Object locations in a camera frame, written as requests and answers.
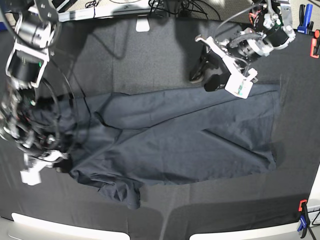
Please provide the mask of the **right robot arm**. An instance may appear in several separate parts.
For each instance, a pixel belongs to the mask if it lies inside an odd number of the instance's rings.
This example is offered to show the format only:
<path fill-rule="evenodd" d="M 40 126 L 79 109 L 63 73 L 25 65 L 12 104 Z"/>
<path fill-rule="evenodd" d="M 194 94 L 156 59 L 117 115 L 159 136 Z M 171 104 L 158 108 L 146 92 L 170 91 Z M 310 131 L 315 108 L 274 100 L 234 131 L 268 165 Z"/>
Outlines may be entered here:
<path fill-rule="evenodd" d="M 0 136 L 23 152 L 25 169 L 22 173 L 35 174 L 53 167 L 66 156 L 58 149 L 61 138 L 58 98 L 43 77 L 61 23 L 49 0 L 2 0 L 0 15 L 14 40 L 5 65 L 8 83 L 0 103 Z M 48 88 L 54 102 L 55 113 L 50 124 L 31 117 L 40 84 Z"/>

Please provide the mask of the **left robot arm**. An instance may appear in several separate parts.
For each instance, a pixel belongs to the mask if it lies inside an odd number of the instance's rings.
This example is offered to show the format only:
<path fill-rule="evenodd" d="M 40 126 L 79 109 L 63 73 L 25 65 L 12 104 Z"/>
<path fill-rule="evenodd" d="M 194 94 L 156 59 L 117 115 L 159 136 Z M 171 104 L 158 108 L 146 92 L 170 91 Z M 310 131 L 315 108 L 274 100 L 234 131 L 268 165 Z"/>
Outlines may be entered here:
<path fill-rule="evenodd" d="M 255 0 L 243 13 L 248 13 L 251 26 L 234 38 L 218 40 L 216 33 L 195 37 L 203 47 L 198 63 L 190 71 L 191 83 L 203 82 L 207 92 L 225 89 L 245 99 L 258 80 L 251 63 L 274 50 L 285 49 L 296 38 L 288 0 Z"/>

